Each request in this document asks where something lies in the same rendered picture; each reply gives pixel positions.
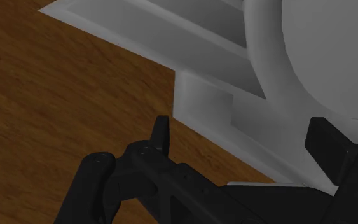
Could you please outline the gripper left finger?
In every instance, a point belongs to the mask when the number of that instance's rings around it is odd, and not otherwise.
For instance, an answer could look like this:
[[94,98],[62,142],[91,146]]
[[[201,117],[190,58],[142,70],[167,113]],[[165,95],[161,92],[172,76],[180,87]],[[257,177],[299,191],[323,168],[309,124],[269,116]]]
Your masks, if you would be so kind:
[[115,158],[85,156],[53,224],[112,224],[121,202],[139,199],[159,224],[261,224],[261,218],[188,164],[169,159],[169,117],[148,140]]

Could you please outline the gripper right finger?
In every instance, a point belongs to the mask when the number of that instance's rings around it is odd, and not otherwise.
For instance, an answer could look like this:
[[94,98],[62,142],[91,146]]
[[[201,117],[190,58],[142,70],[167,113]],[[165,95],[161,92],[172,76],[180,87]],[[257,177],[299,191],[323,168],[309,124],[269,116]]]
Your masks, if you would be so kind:
[[313,117],[305,148],[338,187],[321,224],[358,224],[358,144],[327,119]]

